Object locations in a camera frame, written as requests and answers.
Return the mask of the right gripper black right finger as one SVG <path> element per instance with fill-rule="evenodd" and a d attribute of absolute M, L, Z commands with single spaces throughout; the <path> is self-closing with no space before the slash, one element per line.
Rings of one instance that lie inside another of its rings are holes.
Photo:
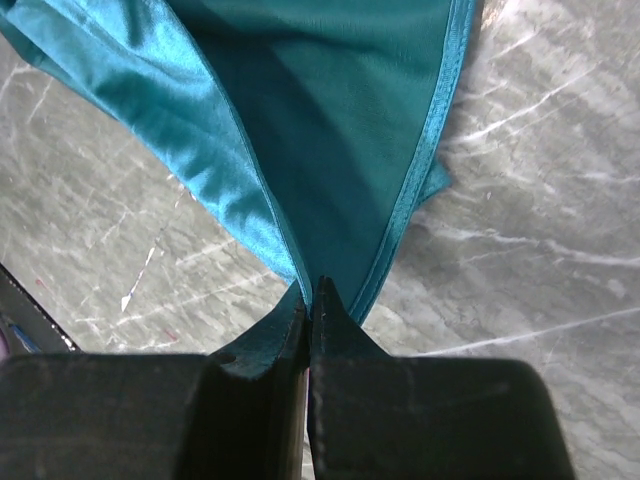
<path fill-rule="evenodd" d="M 319 479 L 572 479 L 549 392 L 527 363 L 396 357 L 315 292 L 308 432 Z"/>

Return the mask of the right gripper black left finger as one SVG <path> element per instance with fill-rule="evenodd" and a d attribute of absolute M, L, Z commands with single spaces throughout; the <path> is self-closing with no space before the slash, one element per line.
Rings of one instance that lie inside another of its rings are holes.
<path fill-rule="evenodd" d="M 297 479 L 306 312 L 297 286 L 202 354 L 31 354 L 1 366 L 5 479 Z"/>

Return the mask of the teal satin napkin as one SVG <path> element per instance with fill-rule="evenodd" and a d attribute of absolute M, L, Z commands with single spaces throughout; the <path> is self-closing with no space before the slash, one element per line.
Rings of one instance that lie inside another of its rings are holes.
<path fill-rule="evenodd" d="M 266 266 L 351 317 L 436 160 L 471 1 L 5 1 L 28 63 L 128 127 Z"/>

